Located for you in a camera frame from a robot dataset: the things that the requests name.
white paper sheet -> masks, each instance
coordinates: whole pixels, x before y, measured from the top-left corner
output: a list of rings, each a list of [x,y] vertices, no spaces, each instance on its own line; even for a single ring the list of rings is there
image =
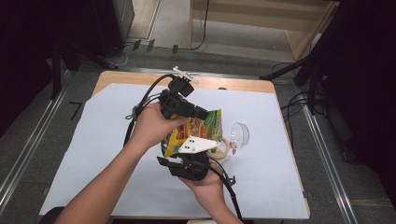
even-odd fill
[[[40,215],[65,206],[121,150],[131,114],[149,86],[111,84],[85,105],[73,140],[53,180]],[[163,90],[156,87],[152,93]],[[273,93],[196,89],[188,100],[207,110],[222,110],[223,135],[235,122],[248,126],[244,150],[223,166],[236,176],[233,190],[245,218],[309,218],[289,140]],[[192,192],[161,166],[159,146],[138,163],[112,215],[120,217],[209,217]],[[225,198],[233,210],[229,193]]]

wooden table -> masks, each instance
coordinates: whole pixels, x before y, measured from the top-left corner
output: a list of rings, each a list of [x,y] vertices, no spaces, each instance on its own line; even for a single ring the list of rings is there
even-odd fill
[[[112,72],[106,71],[99,77],[93,95],[104,89],[110,83],[131,83],[141,85],[151,85],[159,74],[148,73],[129,73],[129,72]],[[168,78],[159,83],[165,86],[169,83]],[[222,78],[222,77],[199,77],[199,88],[218,89],[220,87],[231,91],[262,91],[275,93],[274,84],[269,81],[248,80],[238,78]]]
[[[151,85],[160,76],[113,71],[102,73],[93,97],[84,108],[72,143],[54,178],[40,215],[45,215],[53,207],[65,206],[117,155],[122,148],[129,123],[124,116],[140,101],[144,91],[148,89],[147,85]],[[236,156],[228,156],[223,163],[229,175],[236,176],[237,184],[233,189],[237,197],[239,195],[237,199],[242,216],[248,219],[309,218],[308,204],[303,196],[304,189],[279,110],[274,85],[261,80],[201,76],[196,78],[200,81],[199,88],[194,87],[195,91],[188,100],[196,102],[199,106],[220,106],[223,110],[223,136],[229,135],[226,132],[231,130],[236,121],[241,121],[249,127],[250,140],[247,148],[250,149],[237,152]],[[160,85],[166,85],[169,81],[170,78],[165,79]],[[218,91],[221,87],[227,91]],[[213,99],[207,100],[209,93],[213,95]],[[241,95],[245,98],[238,101]],[[262,103],[253,104],[256,100]],[[235,119],[243,113],[248,116]],[[125,187],[112,216],[157,219],[208,218],[208,214],[196,202],[193,194],[171,176],[167,168],[158,164],[156,157],[161,156],[160,154],[159,146],[151,148],[145,154]],[[225,199],[233,210],[227,191]]]

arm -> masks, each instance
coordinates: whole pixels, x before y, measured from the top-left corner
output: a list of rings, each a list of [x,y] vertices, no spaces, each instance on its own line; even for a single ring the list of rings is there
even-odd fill
[[[217,223],[242,223],[227,207],[224,201],[223,183],[220,178],[209,171],[201,181],[180,178],[195,195],[199,204]]]
[[[106,223],[141,157],[186,121],[185,118],[165,119],[160,104],[147,105],[125,147],[66,206],[55,223]]]

yellow chip bag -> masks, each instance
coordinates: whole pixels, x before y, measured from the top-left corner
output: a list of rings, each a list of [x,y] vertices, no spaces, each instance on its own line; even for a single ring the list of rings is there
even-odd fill
[[[165,158],[178,153],[178,149],[183,145],[189,136],[201,137],[213,141],[221,142],[221,110],[209,111],[209,115],[205,120],[190,119],[174,129],[161,142],[161,151]]]

forearm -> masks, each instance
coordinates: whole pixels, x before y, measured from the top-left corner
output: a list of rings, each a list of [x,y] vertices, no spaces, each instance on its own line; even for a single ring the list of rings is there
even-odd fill
[[[55,223],[106,223],[142,156],[128,149],[66,206]]]
[[[212,217],[212,219],[219,224],[243,223],[225,204],[218,208],[211,209],[209,211],[206,210],[206,211]]]

